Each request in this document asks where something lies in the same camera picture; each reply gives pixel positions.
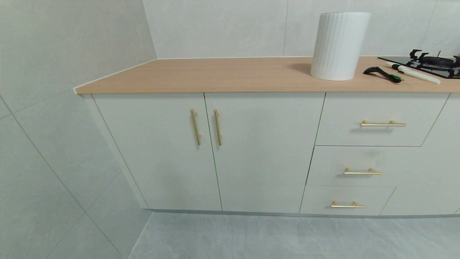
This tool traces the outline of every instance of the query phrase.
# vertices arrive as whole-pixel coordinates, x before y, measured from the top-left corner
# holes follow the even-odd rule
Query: white cabinet
[[[324,93],[205,97],[223,210],[298,213]]]
[[[376,216],[380,214],[394,189],[307,185],[300,213]]]
[[[150,208],[221,210],[203,93],[94,99]]]
[[[97,94],[94,99],[113,149],[149,208],[459,213],[460,94],[324,95]],[[362,127],[363,120],[394,120],[406,127]],[[382,174],[364,174],[370,168]],[[331,207],[334,200],[364,208]]]
[[[430,132],[448,95],[327,93],[316,145],[419,147]]]
[[[382,215],[454,214],[460,207],[460,94],[451,94]]]

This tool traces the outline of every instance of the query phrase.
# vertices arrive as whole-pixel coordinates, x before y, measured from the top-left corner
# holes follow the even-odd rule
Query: gold bar handle
[[[345,168],[344,175],[382,175],[382,172],[376,172],[373,168],[369,168],[367,172],[352,172],[348,167]]]
[[[332,201],[331,207],[332,208],[364,208],[364,205],[358,205],[356,201],[354,201],[351,205],[338,205],[335,201]]]
[[[397,123],[391,120],[390,123],[370,123],[367,120],[363,120],[361,123],[362,127],[406,127],[405,123]]]
[[[217,110],[214,110],[214,118],[216,119],[217,139],[219,140],[219,146],[222,146],[222,135],[220,134],[219,127],[219,112]]]
[[[201,145],[201,142],[200,142],[201,135],[200,133],[198,133],[198,126],[196,125],[196,116],[198,113],[196,113],[193,109],[190,110],[190,113],[192,114],[193,125],[195,126],[196,141],[198,142],[198,145]]]

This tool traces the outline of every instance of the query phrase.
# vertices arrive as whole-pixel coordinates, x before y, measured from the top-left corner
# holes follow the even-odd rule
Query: tiled wall
[[[159,59],[312,56],[319,15],[370,12],[362,55],[460,54],[460,0],[143,0]]]
[[[72,88],[156,58],[141,0],[4,0],[0,258],[128,258],[140,208]]]

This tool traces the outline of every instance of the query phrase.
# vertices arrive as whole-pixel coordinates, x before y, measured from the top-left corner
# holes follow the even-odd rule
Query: white vase
[[[343,81],[354,77],[370,13],[322,13],[316,35],[311,75]]]

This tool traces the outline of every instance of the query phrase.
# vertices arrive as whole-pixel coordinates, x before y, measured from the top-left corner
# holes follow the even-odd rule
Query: cabinet base
[[[248,215],[248,216],[282,216],[282,217],[312,217],[312,218],[454,218],[460,214],[443,215],[382,215],[382,216],[359,216],[359,215],[327,215],[327,214],[300,214],[300,213],[271,213],[271,212],[226,212],[226,211],[195,211],[195,210],[162,210],[153,209],[154,212],[190,213],[190,214],[214,214],[214,215]]]

